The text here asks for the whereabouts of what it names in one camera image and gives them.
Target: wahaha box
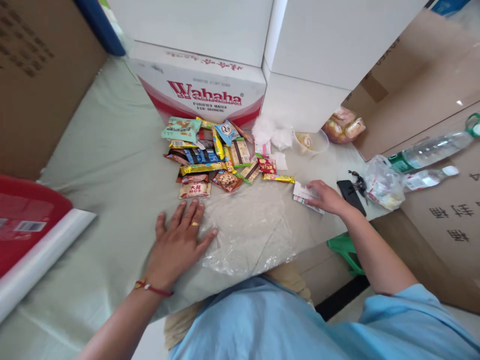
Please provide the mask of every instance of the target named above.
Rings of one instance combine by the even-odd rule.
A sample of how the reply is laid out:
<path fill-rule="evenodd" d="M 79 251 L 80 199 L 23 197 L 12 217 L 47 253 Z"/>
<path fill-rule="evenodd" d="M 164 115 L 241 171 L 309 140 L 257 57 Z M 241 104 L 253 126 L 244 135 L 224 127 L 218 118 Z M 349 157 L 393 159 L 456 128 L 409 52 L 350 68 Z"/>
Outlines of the wahaha box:
<path fill-rule="evenodd" d="M 165 122 L 200 117 L 248 127 L 260 114 L 267 83 L 259 67 L 141 41 L 129 58 Z"/>

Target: left hand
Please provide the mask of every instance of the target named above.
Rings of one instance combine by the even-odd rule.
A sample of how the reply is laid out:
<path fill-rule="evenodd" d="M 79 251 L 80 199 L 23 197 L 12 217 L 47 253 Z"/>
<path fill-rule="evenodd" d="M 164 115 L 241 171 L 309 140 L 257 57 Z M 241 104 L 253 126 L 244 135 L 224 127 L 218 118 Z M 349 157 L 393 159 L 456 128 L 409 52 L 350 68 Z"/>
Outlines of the left hand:
<path fill-rule="evenodd" d="M 217 229 L 212 229 L 201 242 L 198 242 L 197 237 L 205 205 L 199 205 L 199 201 L 194 199 L 183 215 L 186 207 L 187 202 L 182 201 L 176 208 L 167 229 L 165 229 L 164 212 L 160 213 L 156 220 L 156 241 L 144 277 L 154 288 L 167 292 L 171 292 L 180 275 L 202 257 L 218 233 Z"/>

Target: plastic cup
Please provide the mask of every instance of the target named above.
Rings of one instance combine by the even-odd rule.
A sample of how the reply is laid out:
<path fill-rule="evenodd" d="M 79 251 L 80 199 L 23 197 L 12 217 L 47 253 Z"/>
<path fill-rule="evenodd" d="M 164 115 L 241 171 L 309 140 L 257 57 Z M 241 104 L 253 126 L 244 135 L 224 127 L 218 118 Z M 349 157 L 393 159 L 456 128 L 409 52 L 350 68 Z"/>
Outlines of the plastic cup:
<path fill-rule="evenodd" d="M 304 134 L 310 135 L 311 149 L 309 149 L 304 144 L 302 144 L 297 138 L 297 135 L 304 135 Z M 293 129 L 291 135 L 293 137 L 293 140 L 292 140 L 293 147 L 301 155 L 314 157 L 315 155 L 323 153 L 329 148 L 329 138 L 327 137 L 327 134 L 325 134 L 323 130 L 320 130 L 319 132 L 296 132 L 295 129 Z"/>

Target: green stool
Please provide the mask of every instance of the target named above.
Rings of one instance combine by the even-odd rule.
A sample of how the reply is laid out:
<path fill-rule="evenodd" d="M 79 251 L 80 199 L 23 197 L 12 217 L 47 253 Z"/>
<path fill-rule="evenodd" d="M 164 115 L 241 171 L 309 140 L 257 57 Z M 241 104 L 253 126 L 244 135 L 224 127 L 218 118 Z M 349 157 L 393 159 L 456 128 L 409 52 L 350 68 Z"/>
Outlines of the green stool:
<path fill-rule="evenodd" d="M 344 232 L 341 235 L 335 236 L 326 243 L 330 250 L 339 253 L 345 258 L 346 262 L 352 268 L 349 273 L 353 277 L 357 275 L 365 275 L 365 271 L 363 271 L 360 266 L 360 262 L 357 257 L 357 251 L 354 248 L 354 244 L 352 243 L 352 239 L 349 237 L 348 232 Z"/>

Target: light blue shirt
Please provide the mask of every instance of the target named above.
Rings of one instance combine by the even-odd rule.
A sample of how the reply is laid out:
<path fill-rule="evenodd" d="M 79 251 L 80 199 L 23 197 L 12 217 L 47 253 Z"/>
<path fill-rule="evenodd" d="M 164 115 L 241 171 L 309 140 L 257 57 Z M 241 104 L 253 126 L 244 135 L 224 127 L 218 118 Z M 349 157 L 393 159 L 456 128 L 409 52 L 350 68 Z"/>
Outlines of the light blue shirt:
<path fill-rule="evenodd" d="M 365 301 L 328 326 L 301 297 L 253 277 L 210 297 L 170 359 L 480 359 L 480 344 L 423 285 Z"/>

